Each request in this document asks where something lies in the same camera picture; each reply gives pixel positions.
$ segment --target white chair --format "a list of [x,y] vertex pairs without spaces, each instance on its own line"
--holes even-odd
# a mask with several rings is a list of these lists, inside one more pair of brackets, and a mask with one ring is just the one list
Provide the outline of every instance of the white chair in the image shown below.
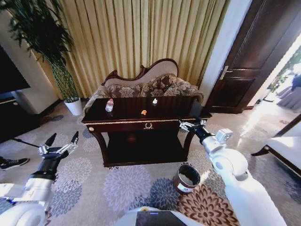
[[301,114],[279,131],[266,145],[252,156],[271,153],[301,176]]

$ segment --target shoe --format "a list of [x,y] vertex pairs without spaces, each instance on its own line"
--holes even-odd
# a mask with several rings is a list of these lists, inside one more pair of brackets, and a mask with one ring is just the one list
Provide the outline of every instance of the shoe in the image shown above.
[[5,163],[0,164],[0,168],[2,170],[8,170],[13,167],[22,166],[23,164],[27,163],[29,159],[17,159],[17,160],[11,160],[6,159]]

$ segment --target table leg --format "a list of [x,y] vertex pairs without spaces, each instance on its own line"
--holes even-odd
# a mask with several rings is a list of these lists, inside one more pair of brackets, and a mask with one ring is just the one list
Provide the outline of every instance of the table leg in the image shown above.
[[101,133],[92,133],[92,134],[98,141],[100,150],[102,151],[102,155],[103,155],[103,163],[105,164],[108,162],[108,155],[107,155],[107,145],[105,143],[103,135]]
[[251,156],[259,156],[259,155],[264,155],[269,153],[269,147],[264,146],[260,151],[251,154]]
[[187,159],[187,156],[188,156],[188,152],[189,152],[189,148],[190,148],[190,144],[191,144],[193,136],[194,136],[193,132],[188,132],[188,134],[185,138],[183,150],[184,150],[186,159]]

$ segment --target person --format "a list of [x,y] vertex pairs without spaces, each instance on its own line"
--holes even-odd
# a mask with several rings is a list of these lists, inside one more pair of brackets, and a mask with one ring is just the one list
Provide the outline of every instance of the person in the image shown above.
[[22,166],[25,163],[27,163],[30,159],[17,159],[17,160],[12,160],[12,159],[5,159],[0,156],[0,168],[1,170],[8,170],[13,167],[17,166]]

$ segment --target chair leg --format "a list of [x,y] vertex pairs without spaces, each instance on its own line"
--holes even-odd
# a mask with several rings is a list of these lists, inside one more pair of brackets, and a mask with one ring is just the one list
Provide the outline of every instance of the chair leg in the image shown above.
[[264,146],[259,152],[251,154],[251,156],[259,156],[269,153],[269,146]]

